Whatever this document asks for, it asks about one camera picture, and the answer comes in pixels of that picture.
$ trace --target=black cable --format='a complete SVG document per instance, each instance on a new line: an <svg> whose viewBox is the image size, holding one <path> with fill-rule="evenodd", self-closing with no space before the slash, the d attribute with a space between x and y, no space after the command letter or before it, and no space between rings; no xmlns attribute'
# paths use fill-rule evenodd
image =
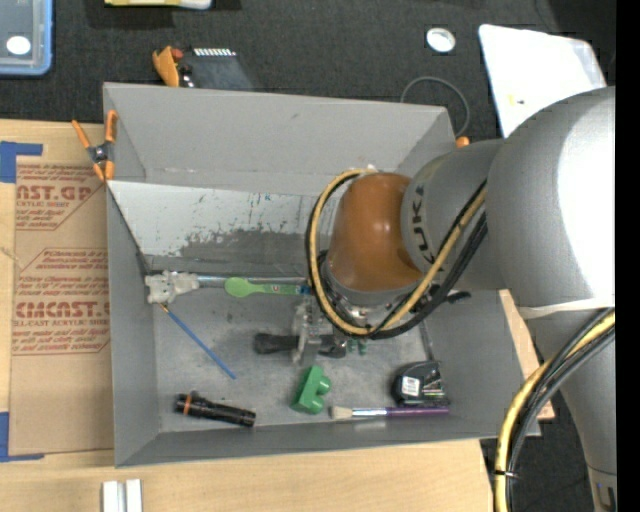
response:
<svg viewBox="0 0 640 512"><path fill-rule="evenodd" d="M519 428L513 437L511 453L509 454L509 461L507 463L507 471L509 473L515 473L515 466L517 464L518 456L524 446L527 431L529 427L538 416L545 404L550 398L557 392L558 388L579 368L581 368L587 361L595 357L602 352L607 346L615 341L615 327L612 327L605 333L598 336L595 340L591 341L586 346L577 350L562 361L552 375L549 375L545 379L544 387L539 387L535 393L534 398L526 407L526 412L521 416ZM507 480L506 498L507 502L511 504L514 479Z"/></svg>
<svg viewBox="0 0 640 512"><path fill-rule="evenodd" d="M573 350L573 347L597 324L602 322L607 315L609 315L614 308L605 308L596 312L590 320L588 320L578 331L569 339L567 343L560 349L560 351L553 356L553 360L549 363L549 367L545 372L545 375L540 379L537 385L538 390L544 389L549 379L553 377L558 367L564 364L567 355ZM535 395L532 394L530 400L535 399Z"/></svg>
<svg viewBox="0 0 640 512"><path fill-rule="evenodd" d="M465 118L464 118L464 123L462 124L462 127L456 132L455 137L460 137L461 135L463 135L464 132L469 127L469 123L471 121L471 109L469 108L469 103L467 102L467 98L465 98L464 94L462 94L462 91L460 91L460 89L458 89L452 83L447 82L446 80L443 80L442 78L438 78L435 76L418 77L412 80L411 82L409 82L409 84L404 88L404 91L402 91L402 94L400 95L400 103L404 103L404 100L407 96L407 93L409 92L409 89L411 89L414 85L420 82L437 82L439 84L449 87L449 89L451 89L453 92L456 93L458 98L460 98L460 101L462 101L462 106L464 107L464 110L465 110Z"/></svg>
<svg viewBox="0 0 640 512"><path fill-rule="evenodd" d="M388 339L388 338L393 338L395 336L399 336L400 334L403 334L409 331L410 329L413 329L416 325L418 325L425 318L427 318L427 316L433 313L433 311L447 299L449 292L454 287L455 283L458 281L462 273L465 271L465 269L469 265L471 258L474 256L474 254L478 250L478 247L484 240L484 237L487 235L487 232L488 232L487 217L486 217L486 213L483 212L480 218L478 219L478 222L474 226L473 231L469 235L469 238L467 239L467 242L462 248L462 251L458 255L458 258L456 259L453 266L451 267L451 270L447 274L447 277L445 277L445 279L442 282L442 285L438 287L433 297L428 299L425 305L420 310L418 310L410 320L393 329L382 331L381 329L384 328L385 323L389 320L391 316L391 315L388 315L387 318L385 318L385 320L383 320L381 324L373 331L373 333L369 335L369 338Z"/></svg>

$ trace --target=green plastic object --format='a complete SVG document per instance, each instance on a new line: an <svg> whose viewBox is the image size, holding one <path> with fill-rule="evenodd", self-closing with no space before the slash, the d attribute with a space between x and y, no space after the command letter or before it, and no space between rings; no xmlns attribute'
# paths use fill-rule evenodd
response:
<svg viewBox="0 0 640 512"><path fill-rule="evenodd" d="M324 399L320 395L326 395L330 389L331 380L324 375L322 368L311 366L304 373L291 408L298 412L318 414L324 408Z"/></svg>
<svg viewBox="0 0 640 512"><path fill-rule="evenodd" d="M269 293L273 295L300 295L305 292L305 287L295 284L254 284L243 277L230 277L224 282L225 291L239 299L252 293Z"/></svg>

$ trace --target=black floor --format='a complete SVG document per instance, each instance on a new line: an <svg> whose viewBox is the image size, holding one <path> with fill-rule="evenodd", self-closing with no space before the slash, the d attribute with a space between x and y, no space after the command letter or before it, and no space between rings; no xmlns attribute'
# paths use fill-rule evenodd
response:
<svg viewBox="0 0 640 512"><path fill-rule="evenodd" d="M414 78L447 80L468 100L472 141L499 137L477 30L482 23L585 39L608 83L616 76L616 3L596 0L219 0L205 12L104 8L101 0L55 2L52 70L37 79L0 79L0 117L102 122L105 81L160 83L153 50L166 45L229 47L270 91L398 101ZM448 27L451 55L424 45L427 27ZM459 99L437 84L416 86L409 102L444 105L454 128ZM540 439L527 442L515 511L593 509L579 439L562 401ZM493 441L483 442L490 463Z"/></svg>

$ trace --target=white clip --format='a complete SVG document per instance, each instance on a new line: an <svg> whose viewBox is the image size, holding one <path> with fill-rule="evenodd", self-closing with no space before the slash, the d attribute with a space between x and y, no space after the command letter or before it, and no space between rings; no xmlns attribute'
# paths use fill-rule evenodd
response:
<svg viewBox="0 0 640 512"><path fill-rule="evenodd" d="M171 304L178 295L200 288L197 274L187 272L169 272L145 276L144 284L149 287L149 304Z"/></svg>

